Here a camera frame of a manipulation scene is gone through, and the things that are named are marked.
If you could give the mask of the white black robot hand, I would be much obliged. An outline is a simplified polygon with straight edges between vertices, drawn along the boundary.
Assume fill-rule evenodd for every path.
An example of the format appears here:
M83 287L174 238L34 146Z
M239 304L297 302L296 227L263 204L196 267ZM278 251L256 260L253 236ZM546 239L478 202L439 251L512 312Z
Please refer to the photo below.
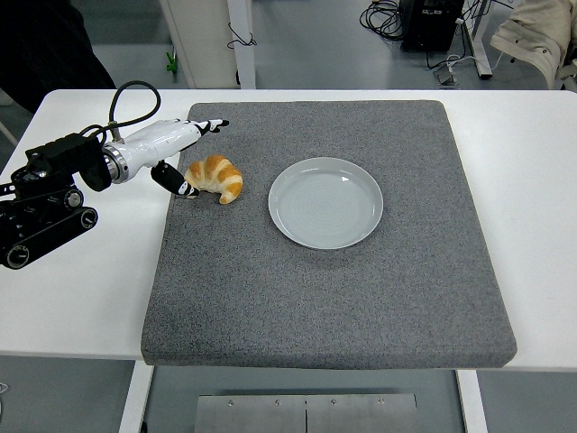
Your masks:
M145 167L151 169L151 177L172 194L195 197L198 189L166 162L167 158L183 152L207 133L218 133L228 120L211 119L202 122L191 120L160 120L126 137L116 150L120 154L119 174L114 183L132 179Z

